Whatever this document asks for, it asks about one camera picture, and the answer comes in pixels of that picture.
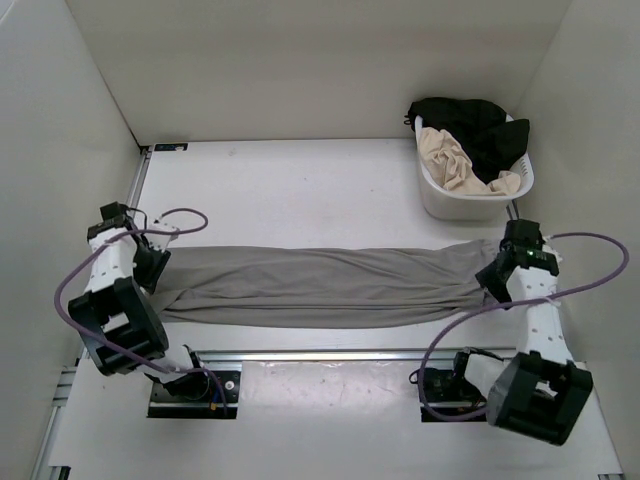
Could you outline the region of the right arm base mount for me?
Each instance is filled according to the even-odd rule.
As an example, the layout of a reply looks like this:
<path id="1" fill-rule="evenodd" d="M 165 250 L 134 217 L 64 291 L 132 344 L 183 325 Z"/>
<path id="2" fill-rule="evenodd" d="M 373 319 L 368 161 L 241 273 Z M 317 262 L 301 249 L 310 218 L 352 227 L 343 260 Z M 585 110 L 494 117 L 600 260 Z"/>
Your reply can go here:
<path id="1" fill-rule="evenodd" d="M 486 403 L 475 386 L 456 378 L 452 370 L 427 367 L 424 390 L 430 406 L 442 415 L 460 416 L 479 410 Z"/>

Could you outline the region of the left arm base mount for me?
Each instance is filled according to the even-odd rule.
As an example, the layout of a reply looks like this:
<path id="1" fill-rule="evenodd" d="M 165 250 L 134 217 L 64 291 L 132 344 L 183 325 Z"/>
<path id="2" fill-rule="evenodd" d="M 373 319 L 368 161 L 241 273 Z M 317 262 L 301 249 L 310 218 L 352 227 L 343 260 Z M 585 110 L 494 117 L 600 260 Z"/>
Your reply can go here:
<path id="1" fill-rule="evenodd" d="M 146 365 L 137 369 L 153 384 L 148 418 L 233 420 L 237 417 L 241 363 L 207 363 L 186 344 L 169 350 L 155 363 L 167 373 Z"/>

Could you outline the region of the grey trousers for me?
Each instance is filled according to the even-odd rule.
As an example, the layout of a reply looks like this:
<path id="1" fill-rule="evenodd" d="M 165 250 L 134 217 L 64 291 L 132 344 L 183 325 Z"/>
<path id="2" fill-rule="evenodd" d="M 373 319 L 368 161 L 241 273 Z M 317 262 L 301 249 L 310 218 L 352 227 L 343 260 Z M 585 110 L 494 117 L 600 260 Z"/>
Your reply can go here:
<path id="1" fill-rule="evenodd" d="M 476 274 L 495 240 L 437 250 L 189 247 L 150 298 L 165 322 L 374 329 L 433 322 L 487 302 Z"/>

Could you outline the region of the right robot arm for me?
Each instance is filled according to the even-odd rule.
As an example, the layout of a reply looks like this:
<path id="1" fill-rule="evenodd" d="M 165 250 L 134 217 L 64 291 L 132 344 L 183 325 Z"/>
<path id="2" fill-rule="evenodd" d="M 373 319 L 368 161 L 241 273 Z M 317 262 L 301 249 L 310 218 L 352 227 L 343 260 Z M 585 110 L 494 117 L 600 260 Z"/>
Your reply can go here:
<path id="1" fill-rule="evenodd" d="M 558 275 L 557 257 L 538 223 L 508 221 L 496 258 L 476 278 L 504 308 L 521 304 L 516 354 L 502 360 L 467 347 L 449 375 L 458 398 L 481 394 L 490 425 L 555 446 L 566 442 L 593 389 L 591 374 L 575 364 L 565 343 L 551 300 Z"/>

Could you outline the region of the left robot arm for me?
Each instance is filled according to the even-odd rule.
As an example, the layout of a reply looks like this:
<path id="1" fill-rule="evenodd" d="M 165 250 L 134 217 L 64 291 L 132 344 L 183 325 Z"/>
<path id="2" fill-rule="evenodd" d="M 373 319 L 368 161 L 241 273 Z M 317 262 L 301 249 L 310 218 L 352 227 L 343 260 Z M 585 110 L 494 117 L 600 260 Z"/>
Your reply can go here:
<path id="1" fill-rule="evenodd" d="M 173 397 L 206 400 L 215 382 L 188 346 L 176 359 L 166 356 L 169 338 L 150 301 L 179 229 L 159 219 L 138 227 L 137 212 L 119 202 L 100 208 L 101 221 L 87 231 L 89 281 L 68 302 L 68 315 L 100 373 L 142 374 Z"/>

